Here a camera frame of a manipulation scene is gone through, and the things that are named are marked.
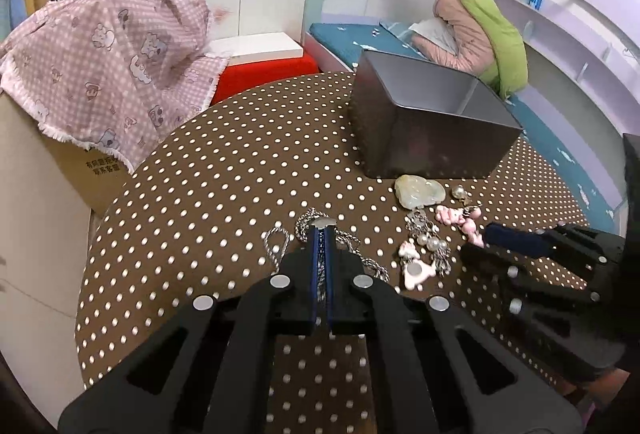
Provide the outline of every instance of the silver chain necklace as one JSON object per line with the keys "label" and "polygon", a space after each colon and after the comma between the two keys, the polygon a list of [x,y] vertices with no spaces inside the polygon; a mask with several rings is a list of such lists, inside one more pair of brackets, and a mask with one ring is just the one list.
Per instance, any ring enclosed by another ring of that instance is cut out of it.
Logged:
{"label": "silver chain necklace", "polygon": [[[299,219],[296,221],[296,225],[294,227],[295,237],[301,243],[306,243],[308,240],[307,234],[309,231],[309,227],[316,219],[330,219],[335,223],[330,216],[326,213],[316,210],[315,208],[309,208],[305,213],[300,215]],[[281,233],[284,235],[285,240],[282,243],[282,246],[279,245],[271,245],[270,238],[275,233]],[[274,272],[277,273],[280,270],[280,262],[284,257],[287,248],[289,247],[289,243],[293,235],[290,234],[285,228],[281,226],[277,226],[271,228],[264,236],[264,250],[267,254],[267,257],[271,261],[274,267]],[[351,233],[338,229],[336,227],[335,230],[335,240],[338,244],[341,244],[347,248],[348,251],[354,253],[358,257],[360,257],[360,261],[364,268],[368,269],[372,275],[384,282],[389,282],[389,272],[376,261],[374,261],[370,257],[364,257],[363,254],[360,253],[360,239]],[[318,296],[320,300],[324,300],[324,257],[322,256],[318,263]]]}
{"label": "silver chain necklace", "polygon": [[437,225],[429,220],[427,213],[422,208],[412,210],[405,220],[409,234],[420,246],[425,247],[431,253],[431,265],[438,275],[449,274],[451,271],[451,264],[449,264],[451,250],[447,241],[442,240],[438,235]]}

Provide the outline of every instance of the white box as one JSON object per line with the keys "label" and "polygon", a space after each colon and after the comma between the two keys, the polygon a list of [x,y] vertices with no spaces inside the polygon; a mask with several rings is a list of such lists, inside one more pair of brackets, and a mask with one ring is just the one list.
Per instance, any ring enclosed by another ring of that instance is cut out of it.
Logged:
{"label": "white box", "polygon": [[254,64],[267,60],[301,58],[303,49],[286,33],[232,36],[210,41],[204,49],[208,53],[230,52],[229,65]]}

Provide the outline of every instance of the brown table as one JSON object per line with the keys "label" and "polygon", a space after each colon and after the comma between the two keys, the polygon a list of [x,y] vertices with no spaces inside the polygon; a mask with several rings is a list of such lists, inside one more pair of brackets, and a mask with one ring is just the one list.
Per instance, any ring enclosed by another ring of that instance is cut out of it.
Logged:
{"label": "brown table", "polygon": [[[360,170],[347,112],[352,78],[304,76],[238,94],[178,128],[140,166],[108,210],[86,265],[76,342],[87,385],[178,306],[203,293],[239,295],[269,276],[264,233],[279,224],[293,232],[310,207],[356,234],[363,254],[384,265],[400,290],[392,255],[408,237],[407,212],[392,180],[368,179]],[[482,223],[529,230],[560,220],[587,224],[564,182],[524,139],[489,178],[441,182],[461,182],[482,202]],[[501,333],[497,288],[455,257],[460,233],[442,226],[441,236],[454,252],[452,272],[428,279],[413,296],[455,300],[554,384],[546,367]],[[539,279],[584,286],[549,260],[528,261]],[[376,431],[365,339],[333,337],[323,326],[311,337],[279,338],[268,432]]]}

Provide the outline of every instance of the pink pillow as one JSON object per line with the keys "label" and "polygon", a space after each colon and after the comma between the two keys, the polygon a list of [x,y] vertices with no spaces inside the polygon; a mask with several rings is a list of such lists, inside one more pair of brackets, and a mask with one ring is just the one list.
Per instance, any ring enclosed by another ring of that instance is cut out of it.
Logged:
{"label": "pink pillow", "polygon": [[469,14],[460,0],[436,0],[433,13],[453,26],[458,43],[458,55],[438,47],[420,35],[414,35],[414,45],[440,65],[482,74],[495,60],[494,49],[480,24]]}

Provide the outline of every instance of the pink cloth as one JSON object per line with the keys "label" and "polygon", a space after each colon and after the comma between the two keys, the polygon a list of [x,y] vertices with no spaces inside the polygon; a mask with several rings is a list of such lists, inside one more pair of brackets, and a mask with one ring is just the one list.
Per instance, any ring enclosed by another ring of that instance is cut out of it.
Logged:
{"label": "pink cloth", "polygon": [[228,58],[200,55],[205,0],[50,2],[0,45],[0,89],[47,136],[133,172],[205,110]]}
{"label": "pink cloth", "polygon": [[460,0],[436,0],[433,14],[453,26],[458,55],[445,51],[420,35],[414,35],[414,45],[437,64],[480,76],[495,60],[494,48],[480,24]]}

